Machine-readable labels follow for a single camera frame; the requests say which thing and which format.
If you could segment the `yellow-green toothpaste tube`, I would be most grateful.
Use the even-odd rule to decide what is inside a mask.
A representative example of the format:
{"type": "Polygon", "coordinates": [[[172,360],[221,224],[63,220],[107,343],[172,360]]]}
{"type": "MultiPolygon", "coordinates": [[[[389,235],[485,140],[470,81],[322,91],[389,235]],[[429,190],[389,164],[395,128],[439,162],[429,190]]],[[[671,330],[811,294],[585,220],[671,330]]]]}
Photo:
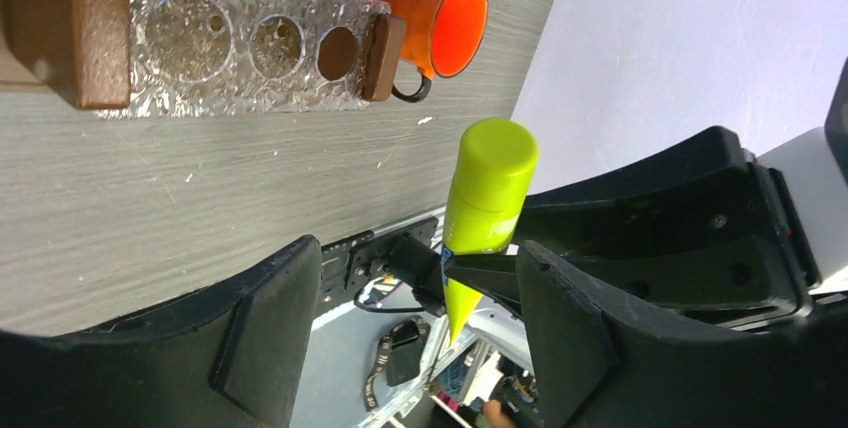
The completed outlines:
{"type": "Polygon", "coordinates": [[[494,254],[508,246],[538,159],[534,136],[511,120],[484,119],[461,136],[446,204],[440,260],[452,344],[482,294],[450,278],[448,264],[459,255],[494,254]]]}

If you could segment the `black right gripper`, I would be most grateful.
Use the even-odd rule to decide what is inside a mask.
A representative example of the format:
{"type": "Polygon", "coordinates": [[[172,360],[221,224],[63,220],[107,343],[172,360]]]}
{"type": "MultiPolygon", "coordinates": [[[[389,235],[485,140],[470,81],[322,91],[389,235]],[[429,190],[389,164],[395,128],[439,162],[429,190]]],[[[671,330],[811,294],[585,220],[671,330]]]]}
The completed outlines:
{"type": "Polygon", "coordinates": [[[784,175],[720,126],[529,196],[514,238],[708,324],[750,329],[814,305],[815,264],[784,175]]]}

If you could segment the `clear textured toothbrush holder rack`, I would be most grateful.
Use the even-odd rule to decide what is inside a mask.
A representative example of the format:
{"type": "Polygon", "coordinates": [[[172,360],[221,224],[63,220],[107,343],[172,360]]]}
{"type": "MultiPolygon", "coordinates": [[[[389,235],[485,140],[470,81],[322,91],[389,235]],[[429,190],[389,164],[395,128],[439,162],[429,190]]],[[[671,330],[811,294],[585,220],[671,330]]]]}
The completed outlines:
{"type": "Polygon", "coordinates": [[[403,33],[379,0],[134,0],[126,106],[102,119],[356,109],[389,95],[403,33]]]}

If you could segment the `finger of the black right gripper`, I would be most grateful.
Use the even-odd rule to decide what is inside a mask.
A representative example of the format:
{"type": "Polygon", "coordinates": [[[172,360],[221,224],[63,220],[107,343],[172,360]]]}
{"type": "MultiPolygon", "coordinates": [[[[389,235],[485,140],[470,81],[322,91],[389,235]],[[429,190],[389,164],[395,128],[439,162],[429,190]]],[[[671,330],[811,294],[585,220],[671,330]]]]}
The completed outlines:
{"type": "Polygon", "coordinates": [[[469,254],[453,257],[446,265],[447,277],[474,289],[521,316],[516,255],[469,254]]]}

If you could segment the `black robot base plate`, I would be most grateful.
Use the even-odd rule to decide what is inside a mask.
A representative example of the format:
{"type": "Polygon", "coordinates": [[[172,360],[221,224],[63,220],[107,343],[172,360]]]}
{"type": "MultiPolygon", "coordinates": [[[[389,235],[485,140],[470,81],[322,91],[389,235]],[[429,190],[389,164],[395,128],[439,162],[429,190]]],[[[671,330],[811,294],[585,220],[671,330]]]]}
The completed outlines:
{"type": "Polygon", "coordinates": [[[390,252],[405,235],[430,245],[438,226],[436,216],[418,216],[323,245],[314,317],[351,302],[369,282],[384,276],[390,252]]]}

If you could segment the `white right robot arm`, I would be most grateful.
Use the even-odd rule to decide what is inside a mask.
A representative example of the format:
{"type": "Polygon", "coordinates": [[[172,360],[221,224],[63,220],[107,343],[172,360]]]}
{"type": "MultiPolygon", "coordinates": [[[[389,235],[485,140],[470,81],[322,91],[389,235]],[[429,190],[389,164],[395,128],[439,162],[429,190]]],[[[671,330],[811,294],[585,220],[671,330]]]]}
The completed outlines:
{"type": "Polygon", "coordinates": [[[707,128],[530,196],[514,238],[675,314],[754,330],[847,290],[847,82],[824,125],[762,155],[707,128]]]}

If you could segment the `orange plastic mug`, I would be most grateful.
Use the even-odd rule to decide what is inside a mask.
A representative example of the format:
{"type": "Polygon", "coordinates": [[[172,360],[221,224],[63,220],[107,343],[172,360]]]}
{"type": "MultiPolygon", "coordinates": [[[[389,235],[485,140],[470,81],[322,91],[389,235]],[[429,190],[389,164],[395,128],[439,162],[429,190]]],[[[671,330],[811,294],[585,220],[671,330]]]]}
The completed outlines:
{"type": "Polygon", "coordinates": [[[414,65],[421,81],[411,94],[391,94],[407,103],[423,101],[433,80],[462,73],[477,54],[487,26],[489,0],[381,0],[406,23],[400,59],[414,65]]]}

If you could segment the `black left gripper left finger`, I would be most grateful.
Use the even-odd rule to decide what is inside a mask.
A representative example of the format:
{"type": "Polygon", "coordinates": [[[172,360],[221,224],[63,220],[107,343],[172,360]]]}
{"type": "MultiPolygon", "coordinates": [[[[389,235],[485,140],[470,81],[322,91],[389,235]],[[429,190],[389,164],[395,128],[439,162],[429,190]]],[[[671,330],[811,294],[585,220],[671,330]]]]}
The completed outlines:
{"type": "Polygon", "coordinates": [[[321,283],[305,235],[250,269],[60,336],[1,335],[5,427],[285,427],[321,283]]]}

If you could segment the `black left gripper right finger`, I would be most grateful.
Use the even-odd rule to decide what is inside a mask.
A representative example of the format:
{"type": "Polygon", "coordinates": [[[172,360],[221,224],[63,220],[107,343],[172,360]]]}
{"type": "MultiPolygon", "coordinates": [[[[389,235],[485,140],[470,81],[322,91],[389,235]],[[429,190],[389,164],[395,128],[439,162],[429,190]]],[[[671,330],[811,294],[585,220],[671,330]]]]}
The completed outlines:
{"type": "Polygon", "coordinates": [[[541,246],[516,261],[547,427],[843,427],[847,307],[763,333],[654,306],[541,246]]]}

